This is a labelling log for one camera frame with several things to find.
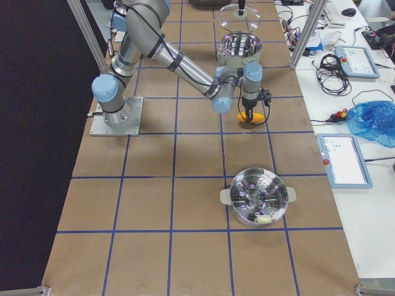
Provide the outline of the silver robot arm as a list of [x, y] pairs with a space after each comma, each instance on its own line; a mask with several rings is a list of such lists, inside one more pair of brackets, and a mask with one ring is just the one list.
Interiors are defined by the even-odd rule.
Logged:
[[123, 43], [106, 72], [96, 77], [91, 85], [94, 97], [101, 107], [104, 126], [125, 134], [127, 128], [139, 128], [140, 99], [123, 96], [140, 56], [156, 60], [170, 72], [210, 99], [218, 113], [231, 109], [235, 88], [240, 88], [241, 121], [261, 125], [254, 107], [264, 101], [270, 105], [271, 93], [261, 87], [262, 66], [256, 61], [243, 65], [225, 64], [210, 76], [185, 53], [170, 44], [162, 26], [170, 14], [170, 1], [115, 1], [112, 24], [125, 32]]

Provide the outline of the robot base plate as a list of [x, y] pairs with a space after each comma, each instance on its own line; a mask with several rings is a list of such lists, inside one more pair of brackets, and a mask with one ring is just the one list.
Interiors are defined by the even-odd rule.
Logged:
[[91, 136], [139, 136], [144, 97], [124, 97], [124, 106], [117, 113], [105, 113], [99, 103], [93, 116]]

